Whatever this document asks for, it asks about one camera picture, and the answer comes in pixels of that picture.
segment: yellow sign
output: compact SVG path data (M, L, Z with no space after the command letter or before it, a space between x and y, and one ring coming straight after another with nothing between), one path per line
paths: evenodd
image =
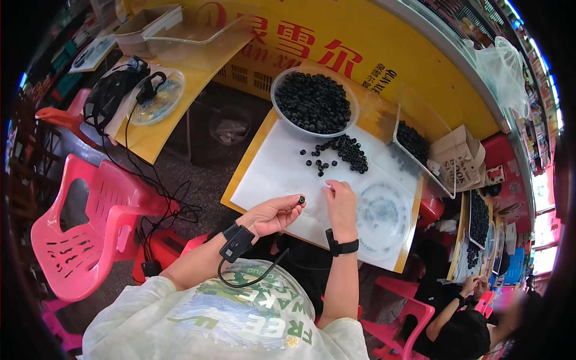
M171 0L130 0L134 13ZM182 5L197 3L182 0ZM202 2L215 21L236 18L237 6ZM466 76L431 42L392 13L366 0L236 0L259 5L254 39L215 80L269 98L272 80L309 59L395 102L405 83L455 129L465 124L477 139L499 128ZM417 117L403 107L408 116Z

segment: hand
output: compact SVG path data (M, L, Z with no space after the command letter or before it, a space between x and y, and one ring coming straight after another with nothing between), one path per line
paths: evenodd
M460 292L460 294L462 294L462 296L465 297L466 295L471 293L479 281L480 281L480 276L470 275L468 277L468 279L466 279L466 282L464 283L464 286L462 287L462 291Z
M261 236L283 230L293 223L300 214L306 202L298 204L302 194L273 198L251 208L236 220L238 225L244 225L254 235L253 243Z
M356 231L356 194L347 182L326 180L330 187L323 186L328 205L328 218L334 233L334 240L343 244L358 238Z
M474 300L478 301L489 288L490 284L488 284L486 276L481 277L480 281L478 281L478 287L474 290Z

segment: white paper sheet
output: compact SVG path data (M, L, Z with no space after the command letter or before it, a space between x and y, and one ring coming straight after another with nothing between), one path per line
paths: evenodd
M325 197L321 190L325 181L328 179L347 181L357 195L358 209L363 201L361 194L370 185L376 184L374 186L380 186L382 189L390 185L392 193L398 193L393 196L401 199L398 201L398 206L407 208L407 211L401 212L400 216L408 213L408 218L403 221L401 219L401 223L396 225L382 226L379 230L370 228L368 231L367 226L362 228L357 226L360 238L364 236L365 240L373 242L374 238L368 239L367 237L377 233L377 238L381 238L381 240L376 239L377 245L385 249L378 256L372 256L373 254L361 245L358 259L393 270L402 245L414 236L414 230L410 229L410 213L414 204L417 180L408 173L401 172L398 162L391 157L388 148L366 131L354 127L347 134L362 144L361 150L365 152L369 167L365 174L350 171L350 164L342 161L336 150L328 149L322 151L319 157L312 157L310 153L315 150L314 147L328 139L311 138L290 128L282 120L277 120L232 195L231 201L243 209L250 209L254 205L277 196L304 194L307 206L302 215L286 230L328 248L324 231L330 228L330 224ZM300 155L302 149L306 150L304 156ZM318 159L330 164L330 167L324 171L323 177L318 177L318 166L315 164ZM306 160L311 160L312 166L306 166ZM336 167L331 165L332 160L337 160ZM357 222L362 222L361 214ZM401 227L405 223L408 223L408 229L401 232Z

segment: plastic bag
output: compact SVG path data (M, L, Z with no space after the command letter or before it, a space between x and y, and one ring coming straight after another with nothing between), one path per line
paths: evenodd
M476 51L476 71L498 105L511 108L527 119L530 102L524 88L522 67L522 55L502 36L496 37L494 47Z

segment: white cloth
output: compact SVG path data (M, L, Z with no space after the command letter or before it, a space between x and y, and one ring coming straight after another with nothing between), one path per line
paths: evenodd
M223 274L247 283L270 266L238 259ZM368 359L362 327L343 318L314 325L302 287L275 267L265 280L233 289L209 279L176 291L155 276L127 286L92 321L82 340L84 359Z

